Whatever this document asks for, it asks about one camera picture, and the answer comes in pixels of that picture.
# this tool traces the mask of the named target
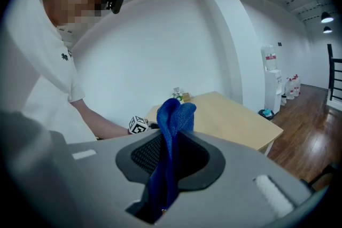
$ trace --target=blue towel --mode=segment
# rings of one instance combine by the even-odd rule
[[[150,204],[155,221],[161,216],[162,209],[169,208],[178,196],[176,174],[181,163],[177,134],[181,129],[193,130],[195,110],[194,104],[181,105],[174,98],[168,99],[158,109],[157,123],[165,138],[167,151],[149,180]]]

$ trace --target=black railing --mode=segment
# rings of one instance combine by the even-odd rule
[[[332,57],[331,44],[328,44],[328,54],[329,54],[329,65],[330,65],[330,73],[329,73],[330,101],[333,98],[342,100],[341,97],[333,95],[334,89],[342,91],[342,89],[335,87],[335,81],[342,82],[342,79],[335,78],[335,72],[342,72],[342,70],[335,69],[335,63],[342,63],[342,59],[336,59]]]

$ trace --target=ceiling light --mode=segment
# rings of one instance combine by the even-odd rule
[[[329,27],[324,27],[324,31],[323,31],[324,34],[328,34],[328,33],[330,33],[330,32],[332,32],[331,28],[329,28]]]
[[[321,22],[322,23],[328,23],[332,20],[333,20],[333,18],[331,17],[330,14],[328,14],[327,12],[322,12],[322,16],[321,16]]]

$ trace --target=wooden tabletop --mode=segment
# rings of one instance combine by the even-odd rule
[[[197,106],[194,131],[233,141],[260,150],[279,137],[283,130],[248,108],[217,92],[191,98]],[[157,120],[154,106],[145,117]]]

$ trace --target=person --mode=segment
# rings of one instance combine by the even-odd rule
[[[40,77],[22,113],[67,143],[126,136],[128,129],[103,118],[84,102],[73,56],[57,26],[77,23],[107,0],[12,0],[5,23],[19,50]]]

